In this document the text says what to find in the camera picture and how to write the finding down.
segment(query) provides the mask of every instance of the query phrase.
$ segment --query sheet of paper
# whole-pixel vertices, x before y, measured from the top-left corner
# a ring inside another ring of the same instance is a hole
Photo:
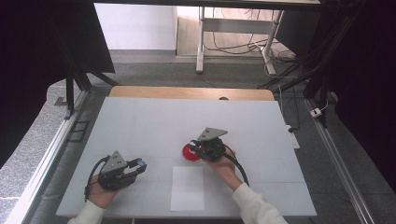
[[[205,210],[203,167],[174,167],[171,211],[197,210]]]

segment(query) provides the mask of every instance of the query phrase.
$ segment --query table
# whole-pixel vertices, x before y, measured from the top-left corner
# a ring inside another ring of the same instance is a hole
[[[219,97],[230,100],[220,101]],[[184,145],[205,127],[229,131],[221,139],[237,151],[250,186],[284,216],[316,215],[271,92],[166,87],[113,88],[57,215],[73,217],[80,211],[84,202],[77,192],[82,193],[92,167],[118,150],[125,160],[142,158],[148,168],[119,194],[106,217],[238,218],[232,191],[204,162],[186,161],[181,156]],[[204,208],[171,211],[175,169],[191,167],[202,169]]]
[[[285,0],[273,1],[284,3],[295,3],[301,5],[320,5],[319,0]],[[280,10],[273,21],[250,21],[250,20],[235,20],[235,19],[218,19],[206,18],[205,7],[200,7],[199,14],[199,43],[197,52],[196,72],[204,72],[204,32],[220,32],[220,33],[237,33],[237,34],[258,34],[268,35],[268,40],[265,47],[260,48],[264,64],[267,68],[268,75],[274,76],[276,74],[275,68],[271,61],[269,54],[278,25],[280,23],[283,10]]]

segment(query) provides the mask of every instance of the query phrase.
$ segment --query metal frame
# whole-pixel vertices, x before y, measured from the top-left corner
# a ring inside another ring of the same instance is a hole
[[[282,17],[283,11],[279,11],[274,21],[248,21],[205,18],[205,7],[199,7],[199,42],[197,51],[196,73],[204,72],[204,32],[236,33],[236,34],[257,34],[268,35],[265,48],[261,48],[268,74],[274,76],[275,68],[271,61],[270,49],[275,38],[277,27]]]
[[[308,100],[305,100],[305,105],[308,111],[314,109],[314,107],[309,103]],[[340,176],[341,181],[343,182],[346,193],[349,195],[353,206],[355,207],[356,213],[358,214],[361,223],[363,224],[375,224],[374,218],[371,215],[371,212],[367,206],[366,201],[361,195],[361,191],[356,186],[352,175],[347,169],[346,163],[344,162],[337,146],[332,140],[332,136],[330,135],[327,128],[324,128],[318,119],[314,119],[315,125],[318,129],[320,137],[329,153],[330,158],[332,159],[332,163]]]
[[[58,132],[49,144],[43,159],[38,164],[21,197],[18,199],[18,202],[8,216],[6,223],[22,223],[26,218],[35,200],[35,196],[41,188],[41,184],[44,182],[53,162],[61,150],[66,136],[69,134],[74,122],[76,121],[79,113],[78,110],[83,107],[86,101],[86,97],[87,92],[82,91],[76,101],[76,113],[74,113],[69,119],[65,119],[62,122]]]

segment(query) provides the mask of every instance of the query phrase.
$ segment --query white sleeve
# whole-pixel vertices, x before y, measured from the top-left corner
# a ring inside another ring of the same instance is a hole
[[[96,206],[87,200],[77,217],[70,219],[67,224],[99,224],[106,209]]]
[[[267,203],[261,194],[254,192],[246,183],[236,189],[233,200],[241,208],[240,216],[245,224],[287,224],[279,211]]]

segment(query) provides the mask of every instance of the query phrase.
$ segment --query red ball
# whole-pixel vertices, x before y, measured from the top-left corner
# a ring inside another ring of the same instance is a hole
[[[186,158],[186,160],[188,161],[199,160],[199,157],[193,151],[190,150],[189,144],[183,147],[182,153],[183,153],[183,157]]]

